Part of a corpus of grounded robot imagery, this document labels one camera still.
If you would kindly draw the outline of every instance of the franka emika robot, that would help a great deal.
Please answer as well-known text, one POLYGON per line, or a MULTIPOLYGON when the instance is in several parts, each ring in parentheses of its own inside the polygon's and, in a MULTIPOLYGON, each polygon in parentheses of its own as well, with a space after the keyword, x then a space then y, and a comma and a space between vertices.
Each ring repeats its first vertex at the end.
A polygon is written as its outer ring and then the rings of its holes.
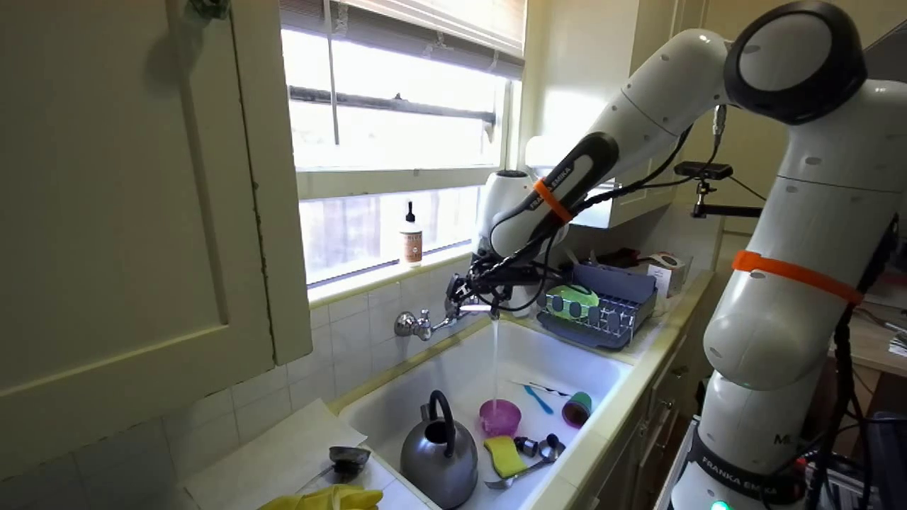
MULTIPOLYGON (((529 302, 527 286, 541 291, 551 245, 566 224, 594 203, 647 186, 668 167, 690 125, 711 109, 724 113, 725 105, 787 124, 788 144, 705 332, 715 373, 671 503, 677 510, 814 507, 822 483, 816 480, 825 476, 847 392, 853 393, 850 373, 840 370, 850 367, 847 321, 881 272, 907 187, 907 84, 867 79, 859 35, 840 8, 783 5, 733 42, 699 29, 674 36, 547 176, 533 182, 504 171, 489 178, 472 266, 454 275, 448 307, 456 313, 480 300, 493 310, 525 308, 513 291, 522 289, 529 302), (671 144, 673 153, 649 177, 586 198, 671 144), (787 469, 797 457, 792 438, 833 334, 837 423, 819 450, 826 461, 806 487, 802 472, 787 469)), ((715 127, 712 159, 723 118, 715 127)))

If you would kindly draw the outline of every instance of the dish rack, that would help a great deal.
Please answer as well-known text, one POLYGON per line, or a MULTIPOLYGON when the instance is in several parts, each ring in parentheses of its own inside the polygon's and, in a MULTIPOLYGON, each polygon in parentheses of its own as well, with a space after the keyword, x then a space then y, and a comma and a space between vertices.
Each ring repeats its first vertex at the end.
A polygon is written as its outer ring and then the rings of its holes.
POLYGON ((652 315, 657 296, 655 277, 610 266, 573 266, 573 283, 596 293, 599 306, 545 293, 536 319, 552 333, 591 348, 619 350, 652 315), (553 312, 570 315, 569 319, 553 312))

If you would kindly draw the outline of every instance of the pink bowl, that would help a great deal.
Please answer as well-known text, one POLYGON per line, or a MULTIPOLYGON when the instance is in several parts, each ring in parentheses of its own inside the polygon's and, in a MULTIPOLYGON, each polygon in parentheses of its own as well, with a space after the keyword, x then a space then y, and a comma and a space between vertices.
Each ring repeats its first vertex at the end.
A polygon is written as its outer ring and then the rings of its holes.
POLYGON ((511 436, 516 434, 522 413, 510 400, 497 399, 497 409, 491 400, 479 407, 479 425, 488 437, 511 436))

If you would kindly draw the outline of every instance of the running water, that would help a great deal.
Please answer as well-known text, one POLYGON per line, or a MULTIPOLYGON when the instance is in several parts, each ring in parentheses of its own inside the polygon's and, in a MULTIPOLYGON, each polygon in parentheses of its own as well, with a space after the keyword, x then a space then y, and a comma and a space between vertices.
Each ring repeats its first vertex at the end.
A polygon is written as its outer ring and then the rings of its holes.
POLYGON ((498 322, 497 318, 492 318, 492 338, 494 338, 494 352, 492 353, 492 416, 498 414, 498 322))

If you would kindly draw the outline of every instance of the yellow sponge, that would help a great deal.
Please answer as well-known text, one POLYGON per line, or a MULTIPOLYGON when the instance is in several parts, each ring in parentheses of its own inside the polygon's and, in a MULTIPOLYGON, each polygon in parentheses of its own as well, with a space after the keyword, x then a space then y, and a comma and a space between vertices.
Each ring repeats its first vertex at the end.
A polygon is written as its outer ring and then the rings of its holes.
POLYGON ((485 439, 483 443, 489 453, 492 454, 492 465, 498 472, 498 476, 506 478, 516 475, 526 469, 526 463, 516 452, 516 445, 510 436, 497 436, 485 439))

